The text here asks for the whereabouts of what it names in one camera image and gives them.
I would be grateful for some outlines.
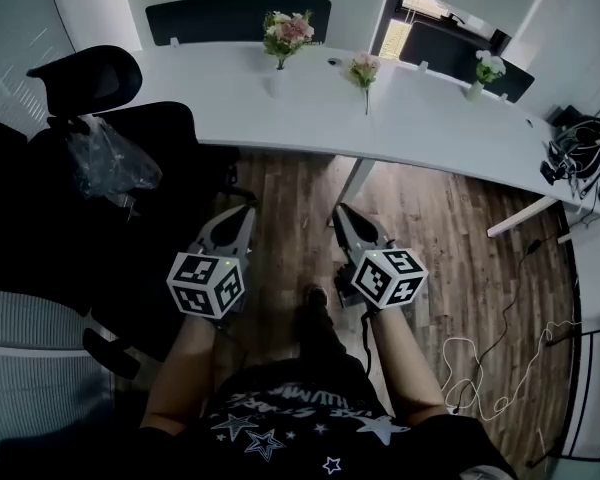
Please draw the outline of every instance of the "black office chair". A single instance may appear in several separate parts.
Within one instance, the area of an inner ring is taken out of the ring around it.
[[[101,83],[81,83],[85,72]],[[219,192],[255,199],[227,182],[235,182],[238,150],[198,144],[191,111],[180,103],[97,114],[163,173],[156,190],[131,191],[141,216],[130,218],[128,209],[78,193],[65,137],[77,115],[73,108],[102,111],[107,102],[121,105],[135,96],[141,75],[133,57],[116,47],[95,47],[30,75],[42,78],[50,111],[58,115],[28,144],[0,124],[0,180],[13,180],[5,183],[8,192],[0,187],[0,290],[53,300],[81,315],[91,309],[127,346],[164,359],[182,320],[166,285],[175,254],[211,217]],[[74,78],[80,85],[70,83]],[[6,149],[13,151],[12,162]],[[90,333],[84,344],[116,373],[130,377],[137,370],[131,358],[113,354]]]
[[[478,64],[476,52],[488,50],[489,46],[486,40],[471,40],[460,32],[416,21],[400,52],[400,60],[416,65],[427,61],[428,69],[432,71],[473,83],[476,81]],[[535,78],[507,60],[504,60],[504,64],[507,73],[487,85],[486,90],[498,96],[507,93],[507,99],[516,103]]]
[[[157,46],[212,41],[262,41],[269,11],[291,15],[312,11],[313,42],[324,43],[329,26],[329,0],[179,0],[147,7],[147,20]]]

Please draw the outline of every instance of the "star print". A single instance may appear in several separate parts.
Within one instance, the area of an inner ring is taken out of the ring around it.
[[[356,432],[373,432],[378,436],[382,444],[389,446],[391,442],[391,434],[406,432],[409,427],[396,427],[391,424],[389,416],[380,416],[378,419],[364,418],[362,416],[354,416],[365,425],[360,427]]]
[[[317,432],[320,435],[324,434],[327,430],[329,430],[327,426],[322,423],[317,423],[316,427],[313,429],[314,432]]]
[[[236,418],[234,415],[229,414],[229,419],[224,423],[220,423],[220,425],[216,425],[215,427],[211,427],[211,430],[220,430],[222,428],[228,428],[229,434],[231,436],[231,442],[236,440],[236,437],[240,433],[243,428],[256,428],[258,425],[255,423],[251,423],[249,418],[251,416],[243,416],[241,418]]]
[[[327,463],[322,467],[328,471],[329,476],[336,471],[342,471],[340,468],[340,459],[332,459],[331,457],[327,457]]]
[[[262,455],[262,458],[269,462],[271,459],[271,453],[273,450],[277,450],[278,448],[286,448],[280,441],[273,438],[273,433],[275,429],[269,430],[266,434],[256,434],[255,432],[251,432],[250,430],[246,430],[245,432],[251,438],[251,444],[247,446],[247,449],[244,453],[249,452],[258,452]]]

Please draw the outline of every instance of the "flower bouquet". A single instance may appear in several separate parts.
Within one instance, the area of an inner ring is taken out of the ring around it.
[[[264,48],[269,55],[278,58],[277,69],[284,69],[285,61],[298,52],[313,37],[309,25],[311,11],[287,16],[281,12],[269,12],[264,18]]]
[[[349,79],[364,91],[365,112],[369,114],[369,88],[376,80],[380,61],[368,53],[358,53],[349,65]]]
[[[488,50],[476,52],[476,58],[480,61],[476,67],[478,80],[473,83],[467,92],[467,99],[469,101],[475,101],[478,98],[480,93],[482,93],[482,89],[484,89],[484,84],[497,80],[507,72],[504,61],[500,57],[491,55],[491,52]]]

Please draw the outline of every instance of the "flower vase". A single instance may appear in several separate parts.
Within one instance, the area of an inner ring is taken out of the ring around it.
[[[473,85],[469,87],[467,91],[467,99],[469,101],[476,101],[480,95],[482,94],[482,89],[484,89],[484,85],[481,84],[478,80],[473,82]]]
[[[271,74],[269,78],[269,92],[272,98],[282,98],[287,85],[287,70],[284,66],[278,64],[277,69]]]

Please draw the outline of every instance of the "plastic bag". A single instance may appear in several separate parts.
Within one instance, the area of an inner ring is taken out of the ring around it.
[[[86,115],[80,119],[89,127],[89,134],[72,132],[67,145],[77,163],[76,184],[86,199],[122,194],[132,188],[157,188],[162,171],[138,145],[100,117]]]

